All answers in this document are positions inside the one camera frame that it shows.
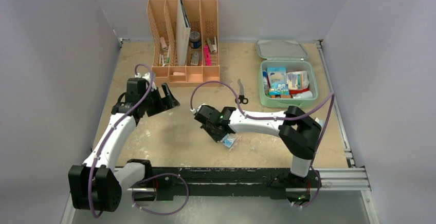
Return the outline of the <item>clear bag blue packets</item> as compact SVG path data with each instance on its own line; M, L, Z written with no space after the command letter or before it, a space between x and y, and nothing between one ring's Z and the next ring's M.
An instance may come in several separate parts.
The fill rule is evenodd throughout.
M220 140L220 143L228 148L228 151L232 151L235 145L240 141L241 137L236 134L227 134Z

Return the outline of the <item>black handled scissors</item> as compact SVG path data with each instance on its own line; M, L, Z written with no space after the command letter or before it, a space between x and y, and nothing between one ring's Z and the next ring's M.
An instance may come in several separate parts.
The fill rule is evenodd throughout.
M238 86L239 86L239 95L235 99L235 103L247 104L248 103L248 99L245 97L244 86L242 84L241 79L238 79L237 83L238 83Z

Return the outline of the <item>blue cotton swab bag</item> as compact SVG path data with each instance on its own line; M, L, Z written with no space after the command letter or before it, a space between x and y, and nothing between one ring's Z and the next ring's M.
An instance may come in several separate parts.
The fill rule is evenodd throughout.
M268 67L269 95L289 95L287 72L285 67Z

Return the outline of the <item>mint green case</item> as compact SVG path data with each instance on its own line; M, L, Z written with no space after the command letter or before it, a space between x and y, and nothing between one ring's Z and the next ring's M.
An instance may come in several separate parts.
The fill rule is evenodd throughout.
M290 105L308 108L318 99L318 86L313 66L309 63L309 54L298 42L289 40L260 40L256 42L256 50L263 59L258 74L258 89L260 103L265 107L287 108ZM285 67L286 72L307 71L309 91L313 93L311 99L273 99L267 97L263 88L262 71L268 67Z

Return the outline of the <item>red zipper pouch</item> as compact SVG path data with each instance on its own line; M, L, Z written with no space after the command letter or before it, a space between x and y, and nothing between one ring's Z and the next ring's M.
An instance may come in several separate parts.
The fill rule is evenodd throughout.
M303 93L303 92L307 92L307 91L309 91L310 89L309 88L305 88L305 89L296 89L296 90L289 90L289 94L290 95L296 95L296 94L300 94L300 93Z

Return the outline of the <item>small white bottle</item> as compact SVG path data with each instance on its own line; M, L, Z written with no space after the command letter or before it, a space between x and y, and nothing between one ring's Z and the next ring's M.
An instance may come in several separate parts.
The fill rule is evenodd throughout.
M313 93L311 91L305 91L298 94L293 95L294 99L311 99L313 98Z

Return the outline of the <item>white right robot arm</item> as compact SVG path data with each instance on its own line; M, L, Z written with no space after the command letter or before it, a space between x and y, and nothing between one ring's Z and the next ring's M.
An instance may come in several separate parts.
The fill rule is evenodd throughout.
M194 118L215 142L222 142L230 134L256 133L280 138L293 156L289 181L302 186L309 179L322 125L302 109L290 106L286 111L262 113L224 107L217 110L202 104L191 109Z

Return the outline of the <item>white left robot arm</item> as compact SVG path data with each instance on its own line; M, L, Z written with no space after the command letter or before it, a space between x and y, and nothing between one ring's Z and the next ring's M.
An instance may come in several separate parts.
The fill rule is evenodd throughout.
M128 188L134 184L142 188L152 184L149 160L130 159L120 170L115 170L115 167L127 139L141 118L180 105L167 83L160 88L151 83L149 77L128 79L126 91L112 107L109 123L97 146L81 165L73 165L68 172L75 209L90 210L97 216L102 212L113 212Z

